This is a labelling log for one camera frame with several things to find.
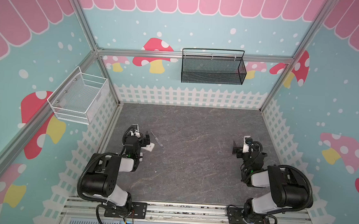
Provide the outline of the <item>clear handle screwdriver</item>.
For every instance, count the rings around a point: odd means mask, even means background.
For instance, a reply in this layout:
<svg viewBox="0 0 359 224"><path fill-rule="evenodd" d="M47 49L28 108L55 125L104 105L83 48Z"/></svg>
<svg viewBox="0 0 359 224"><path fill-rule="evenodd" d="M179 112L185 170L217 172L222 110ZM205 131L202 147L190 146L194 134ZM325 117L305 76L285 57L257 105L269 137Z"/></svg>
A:
<svg viewBox="0 0 359 224"><path fill-rule="evenodd" d="M151 131L151 134L153 135L153 137L155 138L156 142L158 143L158 145L160 147L164 147L163 144L161 143L161 141L159 140L159 138Z"/></svg>

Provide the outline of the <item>white remote control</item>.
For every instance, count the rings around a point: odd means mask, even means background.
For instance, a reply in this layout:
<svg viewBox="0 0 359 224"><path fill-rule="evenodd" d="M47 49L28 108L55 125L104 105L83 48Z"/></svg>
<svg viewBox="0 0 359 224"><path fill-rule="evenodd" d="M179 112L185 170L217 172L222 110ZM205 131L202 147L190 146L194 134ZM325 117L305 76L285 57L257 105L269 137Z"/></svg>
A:
<svg viewBox="0 0 359 224"><path fill-rule="evenodd" d="M145 147L143 147L143 150L148 151L148 152L152 152L152 150L154 149L155 144L154 143L150 143L149 145L146 145Z"/></svg>

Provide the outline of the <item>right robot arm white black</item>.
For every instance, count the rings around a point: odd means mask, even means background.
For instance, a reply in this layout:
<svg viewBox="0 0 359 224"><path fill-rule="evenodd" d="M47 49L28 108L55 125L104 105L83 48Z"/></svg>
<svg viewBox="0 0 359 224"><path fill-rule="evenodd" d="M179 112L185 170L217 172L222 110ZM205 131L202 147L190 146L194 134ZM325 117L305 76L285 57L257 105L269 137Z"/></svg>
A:
<svg viewBox="0 0 359 224"><path fill-rule="evenodd" d="M249 198L237 209L246 224L265 223L270 215L301 211L313 205L313 188L307 176L289 165L269 165L264 168L267 153L259 141L245 137L243 146L233 143L232 154L242 159L241 182L248 187L269 189L257 198Z"/></svg>

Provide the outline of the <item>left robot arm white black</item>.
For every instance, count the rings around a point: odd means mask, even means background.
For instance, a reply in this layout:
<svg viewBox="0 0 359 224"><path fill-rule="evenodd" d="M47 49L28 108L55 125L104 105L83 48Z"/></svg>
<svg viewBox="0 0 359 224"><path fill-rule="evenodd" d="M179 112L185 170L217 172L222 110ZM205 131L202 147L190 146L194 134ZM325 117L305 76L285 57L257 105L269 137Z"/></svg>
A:
<svg viewBox="0 0 359 224"><path fill-rule="evenodd" d="M149 134L130 130L123 137L123 151L95 153L77 182L78 196L84 200L100 202L120 216L133 211L132 196L117 185L121 172L135 172L142 160L141 149L151 144Z"/></svg>

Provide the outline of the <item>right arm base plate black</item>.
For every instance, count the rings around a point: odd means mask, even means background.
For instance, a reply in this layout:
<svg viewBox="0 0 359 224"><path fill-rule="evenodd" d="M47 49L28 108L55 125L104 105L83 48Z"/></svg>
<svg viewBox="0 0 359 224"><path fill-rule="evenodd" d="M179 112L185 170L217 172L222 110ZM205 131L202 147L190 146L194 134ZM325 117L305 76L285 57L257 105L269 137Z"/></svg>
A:
<svg viewBox="0 0 359 224"><path fill-rule="evenodd" d="M267 216L256 214L251 209L229 205L225 212L229 224L270 224Z"/></svg>

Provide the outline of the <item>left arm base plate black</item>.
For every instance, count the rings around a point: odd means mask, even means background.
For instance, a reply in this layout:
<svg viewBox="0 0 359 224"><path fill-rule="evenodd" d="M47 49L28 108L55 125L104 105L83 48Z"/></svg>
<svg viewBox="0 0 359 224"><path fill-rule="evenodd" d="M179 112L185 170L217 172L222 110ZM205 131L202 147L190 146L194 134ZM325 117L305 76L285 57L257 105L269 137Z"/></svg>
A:
<svg viewBox="0 0 359 224"><path fill-rule="evenodd" d="M123 207L108 207L105 209L104 217L129 218L129 219L145 219L148 204L142 202L132 202L132 205Z"/></svg>

